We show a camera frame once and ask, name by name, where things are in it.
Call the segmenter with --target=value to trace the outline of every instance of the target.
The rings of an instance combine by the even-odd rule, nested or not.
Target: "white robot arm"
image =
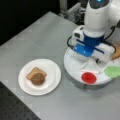
[[[73,50],[86,57],[94,56],[100,61],[109,62],[115,52],[113,46],[103,43],[109,22],[114,25],[120,20],[120,0],[89,0],[84,26],[79,26],[72,35]]]

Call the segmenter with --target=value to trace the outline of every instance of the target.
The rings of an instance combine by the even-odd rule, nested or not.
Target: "red object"
[[[90,72],[86,72],[81,76],[82,80],[88,84],[94,84],[97,80],[96,76]]]

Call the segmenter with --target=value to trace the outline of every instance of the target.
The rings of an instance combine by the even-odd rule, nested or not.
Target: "brown food item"
[[[112,60],[115,60],[120,57],[120,44],[116,43],[114,44],[114,47],[116,48],[116,52],[112,55]]]
[[[32,76],[31,82],[34,85],[41,85],[45,82],[45,76],[42,73],[36,73]]]
[[[35,75],[35,74],[37,74],[37,73],[43,74],[44,77],[46,77],[46,75],[47,75],[44,71],[42,71],[41,69],[35,67],[35,68],[26,76],[26,78],[27,78],[28,80],[31,80],[31,78],[33,77],[33,75]]]

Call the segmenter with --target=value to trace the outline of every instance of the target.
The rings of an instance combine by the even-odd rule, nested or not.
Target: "table surface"
[[[40,118],[0,82],[0,120],[40,120]]]
[[[97,91],[75,87],[63,64],[67,38],[77,25],[49,12],[0,47],[0,80],[42,120],[119,120],[120,80]],[[56,62],[62,72],[59,86],[43,96],[21,90],[18,75],[34,59]]]

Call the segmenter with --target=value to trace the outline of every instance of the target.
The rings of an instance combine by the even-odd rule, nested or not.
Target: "cable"
[[[106,40],[114,33],[115,28],[116,28],[116,26],[112,26],[112,27],[111,27],[112,31],[111,31],[111,33],[104,39],[104,41],[106,41]]]
[[[72,38],[72,36],[70,36],[70,37],[68,38],[68,40],[67,40],[67,46],[70,47],[71,49],[73,49],[74,46],[69,44],[69,41],[70,41],[71,38]]]

